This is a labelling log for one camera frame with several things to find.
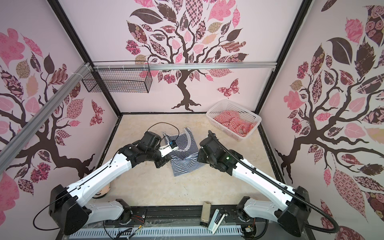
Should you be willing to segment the blue white striped tank top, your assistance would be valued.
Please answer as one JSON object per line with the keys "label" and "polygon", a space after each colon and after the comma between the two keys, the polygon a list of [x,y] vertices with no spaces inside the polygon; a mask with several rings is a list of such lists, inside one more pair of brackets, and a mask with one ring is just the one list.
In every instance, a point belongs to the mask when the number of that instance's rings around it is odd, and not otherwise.
{"label": "blue white striped tank top", "polygon": [[198,162],[199,148],[189,128],[184,128],[184,132],[179,136],[167,135],[164,132],[163,136],[166,144],[174,141],[178,146],[177,150],[169,154],[174,177],[191,173],[203,166],[203,163]]}

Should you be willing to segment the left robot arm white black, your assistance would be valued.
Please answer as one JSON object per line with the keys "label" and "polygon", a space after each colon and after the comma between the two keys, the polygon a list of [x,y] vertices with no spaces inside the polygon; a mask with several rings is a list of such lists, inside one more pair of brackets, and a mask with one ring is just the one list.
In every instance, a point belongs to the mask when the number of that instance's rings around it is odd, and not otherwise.
{"label": "left robot arm white black", "polygon": [[161,168],[170,161],[169,154],[177,150],[178,146],[171,140],[161,147],[161,140],[161,136],[145,132],[141,140],[120,148],[111,160],[88,176],[67,187],[56,186],[51,191],[49,215],[64,235],[72,235],[83,226],[97,222],[129,223],[133,212],[124,200],[96,204],[89,201],[117,177],[140,163],[150,161]]}

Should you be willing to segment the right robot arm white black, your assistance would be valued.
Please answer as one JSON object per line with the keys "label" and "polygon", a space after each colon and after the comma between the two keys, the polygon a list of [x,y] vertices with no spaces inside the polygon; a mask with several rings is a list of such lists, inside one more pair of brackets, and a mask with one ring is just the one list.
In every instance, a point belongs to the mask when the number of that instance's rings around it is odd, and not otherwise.
{"label": "right robot arm white black", "polygon": [[300,237],[311,212],[310,208],[298,201],[308,201],[309,194],[303,188],[294,190],[253,166],[234,150],[228,150],[212,132],[200,142],[198,162],[227,173],[251,185],[268,198],[258,201],[243,197],[236,207],[236,214],[243,222],[264,219],[276,222],[288,234]]}

